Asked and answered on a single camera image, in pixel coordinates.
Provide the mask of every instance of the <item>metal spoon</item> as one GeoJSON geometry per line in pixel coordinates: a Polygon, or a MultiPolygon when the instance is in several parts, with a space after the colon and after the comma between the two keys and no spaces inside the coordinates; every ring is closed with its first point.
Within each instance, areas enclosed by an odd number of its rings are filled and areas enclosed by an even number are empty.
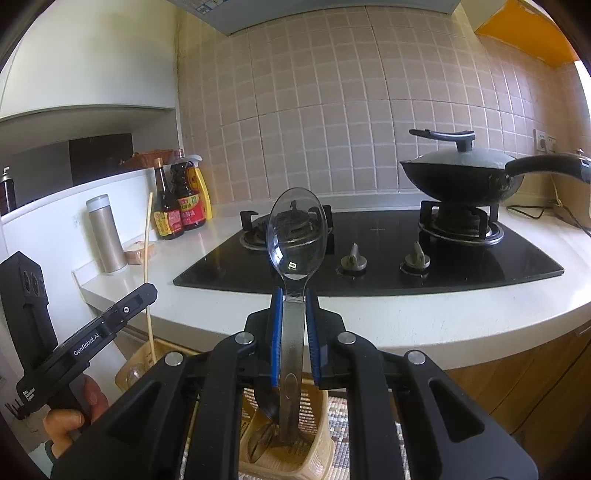
{"type": "Polygon", "coordinates": [[[267,252],[285,283],[279,382],[280,441],[298,437],[306,305],[304,291],[324,260],[328,228],[316,195],[303,188],[284,192],[267,226],[267,252]]]}

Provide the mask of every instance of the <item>sauce bottle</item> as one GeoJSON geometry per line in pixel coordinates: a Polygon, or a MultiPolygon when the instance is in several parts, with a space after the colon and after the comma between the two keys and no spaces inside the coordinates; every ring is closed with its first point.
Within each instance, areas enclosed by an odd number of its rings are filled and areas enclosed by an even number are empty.
{"type": "Polygon", "coordinates": [[[6,215],[17,209],[17,200],[14,195],[14,180],[8,174],[9,167],[4,167],[4,174],[0,180],[0,215],[6,215]]]}
{"type": "Polygon", "coordinates": [[[156,159],[156,201],[154,202],[154,222],[158,234],[164,240],[172,240],[184,233],[181,209],[177,199],[168,189],[162,158],[156,159]]]}
{"type": "Polygon", "coordinates": [[[181,207],[181,221],[186,230],[205,224],[205,211],[199,191],[195,191],[189,185],[187,170],[191,166],[191,162],[182,161],[170,167],[173,172],[173,192],[181,207]]]}

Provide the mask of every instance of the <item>black glass stovetop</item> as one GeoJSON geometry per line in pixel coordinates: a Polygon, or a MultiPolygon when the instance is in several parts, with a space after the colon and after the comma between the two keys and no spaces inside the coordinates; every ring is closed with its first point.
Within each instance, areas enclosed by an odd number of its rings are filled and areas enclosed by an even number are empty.
{"type": "MultiPolygon", "coordinates": [[[[506,226],[503,240],[490,247],[470,247],[419,235],[418,210],[333,213],[334,252],[329,251],[308,283],[320,296],[380,296],[441,293],[499,287],[556,277],[564,269],[535,245],[506,226]],[[400,265],[419,239],[431,257],[428,274],[404,273],[400,265]],[[339,273],[340,259],[352,244],[367,258],[366,273],[350,277],[339,273]]],[[[183,287],[248,293],[270,293],[282,286],[267,252],[252,251],[240,243],[238,232],[174,279],[183,287]]]]}

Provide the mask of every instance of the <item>human hand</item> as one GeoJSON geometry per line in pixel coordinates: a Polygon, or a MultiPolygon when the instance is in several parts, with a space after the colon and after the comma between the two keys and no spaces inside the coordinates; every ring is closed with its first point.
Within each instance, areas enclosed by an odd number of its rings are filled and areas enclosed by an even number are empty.
{"type": "MultiPolygon", "coordinates": [[[[107,408],[109,401],[95,380],[85,375],[84,398],[90,405],[90,423],[94,423],[107,408]]],[[[43,419],[43,427],[53,441],[51,452],[58,458],[73,443],[69,432],[84,425],[84,415],[77,410],[51,410],[43,419]]]]}

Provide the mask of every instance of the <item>stove burner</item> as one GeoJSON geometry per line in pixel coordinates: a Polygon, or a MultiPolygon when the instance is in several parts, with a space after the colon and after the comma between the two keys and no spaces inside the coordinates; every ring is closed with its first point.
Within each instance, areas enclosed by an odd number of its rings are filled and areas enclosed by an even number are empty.
{"type": "MultiPolygon", "coordinates": [[[[326,215],[328,231],[331,233],[333,226],[332,209],[330,205],[323,205],[322,208],[326,215]]],[[[240,244],[249,250],[267,251],[267,223],[269,222],[269,216],[264,215],[252,220],[253,215],[258,215],[258,212],[253,210],[240,212],[243,230],[240,236],[240,244]]],[[[281,222],[282,228],[289,230],[292,242],[301,242],[306,236],[314,236],[313,226],[310,225],[310,215],[307,212],[291,209],[281,213],[278,221],[281,222]]]]}
{"type": "Polygon", "coordinates": [[[469,246],[488,246],[499,243],[504,232],[496,222],[498,206],[491,207],[491,217],[484,210],[466,205],[440,202],[421,202],[418,226],[429,235],[469,246]]]}
{"type": "Polygon", "coordinates": [[[243,230],[240,243],[249,250],[264,252],[267,250],[267,223],[269,222],[269,216],[264,215],[252,221],[252,215],[258,215],[258,213],[252,210],[240,212],[243,230]]]}

